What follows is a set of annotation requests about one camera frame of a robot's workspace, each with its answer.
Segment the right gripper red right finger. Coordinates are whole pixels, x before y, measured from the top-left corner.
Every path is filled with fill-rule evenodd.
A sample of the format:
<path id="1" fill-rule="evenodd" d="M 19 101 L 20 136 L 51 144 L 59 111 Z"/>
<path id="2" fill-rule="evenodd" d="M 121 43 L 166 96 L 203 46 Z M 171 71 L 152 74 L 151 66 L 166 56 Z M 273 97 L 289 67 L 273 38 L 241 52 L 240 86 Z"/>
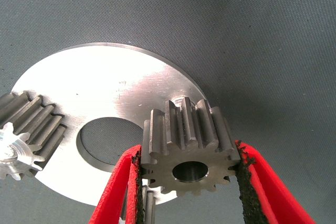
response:
<path id="1" fill-rule="evenodd" d="M 236 168 L 245 223 L 315 223 L 263 156 L 236 141 Z"/>

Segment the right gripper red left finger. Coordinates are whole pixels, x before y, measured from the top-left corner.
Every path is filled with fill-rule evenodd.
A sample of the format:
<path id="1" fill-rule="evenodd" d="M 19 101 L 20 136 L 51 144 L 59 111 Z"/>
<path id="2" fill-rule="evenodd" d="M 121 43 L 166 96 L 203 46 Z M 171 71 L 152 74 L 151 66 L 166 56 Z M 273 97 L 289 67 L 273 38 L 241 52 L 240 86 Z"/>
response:
<path id="1" fill-rule="evenodd" d="M 126 150 L 119 158 L 90 223 L 118 223 L 127 196 L 126 223 L 143 223 L 141 145 Z"/>

